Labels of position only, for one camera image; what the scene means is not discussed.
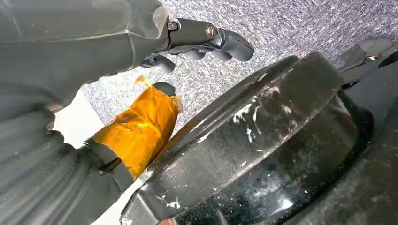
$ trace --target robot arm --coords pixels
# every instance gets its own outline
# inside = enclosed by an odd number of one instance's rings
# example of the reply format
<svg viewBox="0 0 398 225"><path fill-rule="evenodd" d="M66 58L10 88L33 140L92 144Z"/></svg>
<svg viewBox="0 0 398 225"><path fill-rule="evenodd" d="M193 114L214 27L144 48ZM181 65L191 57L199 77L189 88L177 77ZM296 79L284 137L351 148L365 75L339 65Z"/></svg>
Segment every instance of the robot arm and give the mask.
<svg viewBox="0 0 398 225"><path fill-rule="evenodd" d="M81 85L138 66L174 67L165 54L213 52L249 60L240 35L207 22L170 21L154 0L0 1L0 224L89 224L133 182L116 155L81 149L51 131Z"/></svg>

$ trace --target robotic finger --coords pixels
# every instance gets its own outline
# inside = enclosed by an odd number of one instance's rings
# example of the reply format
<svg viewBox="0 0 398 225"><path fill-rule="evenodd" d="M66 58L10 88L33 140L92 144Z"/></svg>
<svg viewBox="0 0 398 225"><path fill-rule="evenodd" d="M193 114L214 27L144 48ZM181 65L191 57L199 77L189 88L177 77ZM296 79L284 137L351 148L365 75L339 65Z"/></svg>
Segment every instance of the robotic finger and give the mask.
<svg viewBox="0 0 398 225"><path fill-rule="evenodd" d="M189 19L174 19L167 24L168 44L153 52L141 67L159 67L172 72L175 64L162 55L186 54L192 60L200 60L212 53L222 61L232 58L248 61L254 54L252 45L238 33L215 27L211 23Z"/></svg>

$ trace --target screw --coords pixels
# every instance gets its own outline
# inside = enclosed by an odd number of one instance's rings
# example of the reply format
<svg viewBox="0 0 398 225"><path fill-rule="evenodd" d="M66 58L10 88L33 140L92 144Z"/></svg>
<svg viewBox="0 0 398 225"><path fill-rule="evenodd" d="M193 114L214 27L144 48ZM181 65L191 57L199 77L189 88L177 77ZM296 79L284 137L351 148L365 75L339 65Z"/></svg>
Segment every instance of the screw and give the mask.
<svg viewBox="0 0 398 225"><path fill-rule="evenodd" d="M169 22L169 23L167 24L167 29L168 29L169 31L178 30L178 24L177 24L176 22Z"/></svg>
<svg viewBox="0 0 398 225"><path fill-rule="evenodd" d="M376 59L379 59L379 58L376 57L376 56L373 56L373 55L369 55L369 56L367 56L365 59L366 59L366 60L376 60Z"/></svg>
<svg viewBox="0 0 398 225"><path fill-rule="evenodd" d="M209 36L209 38L214 38L216 33L217 31L215 30L215 27L213 25L208 24L206 26L206 34Z"/></svg>

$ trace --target white surface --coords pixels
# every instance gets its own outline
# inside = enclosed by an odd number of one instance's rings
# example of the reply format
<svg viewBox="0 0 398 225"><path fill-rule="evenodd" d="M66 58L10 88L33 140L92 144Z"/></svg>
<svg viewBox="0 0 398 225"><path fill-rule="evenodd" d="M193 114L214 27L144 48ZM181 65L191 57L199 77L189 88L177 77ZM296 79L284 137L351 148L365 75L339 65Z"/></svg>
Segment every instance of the white surface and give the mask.
<svg viewBox="0 0 398 225"><path fill-rule="evenodd" d="M90 103L79 90L72 103L55 114L54 130L61 131L65 142L79 148L83 142L91 137L104 125ZM120 213L134 191L142 185L140 180L135 181L102 216L92 225L118 225Z"/></svg>
<svg viewBox="0 0 398 225"><path fill-rule="evenodd" d="M72 103L55 116L53 129L61 131L65 143L75 148L81 147L87 138L104 126L81 90L77 92Z"/></svg>

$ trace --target gray carpet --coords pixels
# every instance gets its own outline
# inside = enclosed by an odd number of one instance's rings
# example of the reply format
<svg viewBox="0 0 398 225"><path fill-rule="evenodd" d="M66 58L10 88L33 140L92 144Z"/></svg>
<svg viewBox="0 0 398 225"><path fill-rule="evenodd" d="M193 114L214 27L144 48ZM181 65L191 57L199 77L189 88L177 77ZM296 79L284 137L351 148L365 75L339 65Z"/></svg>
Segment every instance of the gray carpet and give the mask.
<svg viewBox="0 0 398 225"><path fill-rule="evenodd" d="M397 0L162 0L173 17L212 22L239 32L255 48L249 62L220 62L207 55L201 61L170 57L175 71L135 69L83 87L104 123L130 106L144 87L134 85L144 74L150 82L176 86L183 98L179 130L206 105L252 72L288 55L320 51L333 64L359 41L398 39Z"/></svg>

